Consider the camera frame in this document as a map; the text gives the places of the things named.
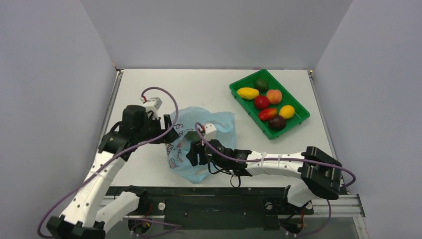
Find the light blue plastic bag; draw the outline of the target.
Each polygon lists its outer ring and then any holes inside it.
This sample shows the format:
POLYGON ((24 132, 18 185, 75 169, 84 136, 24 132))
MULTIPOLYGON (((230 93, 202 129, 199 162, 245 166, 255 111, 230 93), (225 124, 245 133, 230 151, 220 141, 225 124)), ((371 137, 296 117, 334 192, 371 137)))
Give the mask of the light blue plastic bag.
POLYGON ((202 126, 213 124, 216 128, 213 137, 224 147, 233 149, 236 146, 234 113, 212 113, 200 107, 180 109, 174 126, 179 138, 166 145, 167 162, 173 173, 194 184, 211 175, 204 155, 206 144, 195 130, 197 122, 202 126))

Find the red orange fake mango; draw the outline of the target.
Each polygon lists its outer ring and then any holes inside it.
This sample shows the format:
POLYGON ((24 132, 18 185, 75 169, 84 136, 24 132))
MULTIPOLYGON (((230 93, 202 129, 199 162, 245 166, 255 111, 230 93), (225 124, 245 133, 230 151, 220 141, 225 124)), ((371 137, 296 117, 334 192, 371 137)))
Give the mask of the red orange fake mango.
POLYGON ((260 121, 267 121, 278 114, 278 110, 276 108, 267 108, 262 110, 258 114, 258 118, 260 121))

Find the dark brown fake fruit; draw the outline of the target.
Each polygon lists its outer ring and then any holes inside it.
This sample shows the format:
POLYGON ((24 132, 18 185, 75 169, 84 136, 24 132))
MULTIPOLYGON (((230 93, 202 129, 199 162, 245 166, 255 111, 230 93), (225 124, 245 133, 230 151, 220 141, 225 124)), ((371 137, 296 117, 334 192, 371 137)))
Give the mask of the dark brown fake fruit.
POLYGON ((268 127, 270 129, 278 130, 278 131, 284 129, 287 125, 286 120, 280 115, 276 115, 276 116, 270 118, 267 121, 267 124, 268 124, 268 127))

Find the orange fake peach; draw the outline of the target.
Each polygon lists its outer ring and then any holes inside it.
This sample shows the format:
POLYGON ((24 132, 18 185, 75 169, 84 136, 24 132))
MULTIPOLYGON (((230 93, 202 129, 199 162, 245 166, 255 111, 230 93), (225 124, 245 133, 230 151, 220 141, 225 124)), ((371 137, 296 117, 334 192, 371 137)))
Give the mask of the orange fake peach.
POLYGON ((266 93, 266 97, 269 99, 271 105, 279 104, 282 101, 282 92, 277 89, 270 89, 266 93))

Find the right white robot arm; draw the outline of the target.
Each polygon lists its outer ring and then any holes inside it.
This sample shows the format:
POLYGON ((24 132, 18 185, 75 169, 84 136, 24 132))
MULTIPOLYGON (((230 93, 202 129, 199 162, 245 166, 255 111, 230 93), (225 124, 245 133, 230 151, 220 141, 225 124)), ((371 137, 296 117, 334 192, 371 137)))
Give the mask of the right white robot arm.
POLYGON ((218 140, 192 142, 187 153, 192 166, 215 165, 235 177, 277 175, 296 178, 281 198, 288 213, 315 198, 337 200, 341 187, 342 164, 314 146, 290 154, 268 154, 247 149, 230 149, 218 140))

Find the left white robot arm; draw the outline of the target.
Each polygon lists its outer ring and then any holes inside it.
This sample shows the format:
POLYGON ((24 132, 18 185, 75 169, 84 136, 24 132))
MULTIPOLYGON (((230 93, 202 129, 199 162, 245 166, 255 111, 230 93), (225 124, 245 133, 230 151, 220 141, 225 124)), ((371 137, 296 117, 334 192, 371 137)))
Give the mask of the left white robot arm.
POLYGON ((146 144, 169 144, 179 136, 174 126, 178 115, 157 115, 151 104, 129 105, 99 144, 94 162, 82 185, 71 191, 69 205, 59 216, 51 216, 46 227, 50 239, 104 239, 107 232, 131 212, 148 209, 146 193, 128 187, 113 202, 101 208, 117 173, 131 154, 146 144))

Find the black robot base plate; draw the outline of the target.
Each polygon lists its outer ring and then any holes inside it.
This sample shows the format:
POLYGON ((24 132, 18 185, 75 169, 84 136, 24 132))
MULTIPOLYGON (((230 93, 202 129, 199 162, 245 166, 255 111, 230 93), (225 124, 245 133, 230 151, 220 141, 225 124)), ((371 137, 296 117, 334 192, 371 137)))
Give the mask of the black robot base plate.
POLYGON ((311 204, 287 204, 284 188, 139 187, 140 208, 130 216, 148 214, 185 230, 278 230, 284 218, 312 215, 311 204))

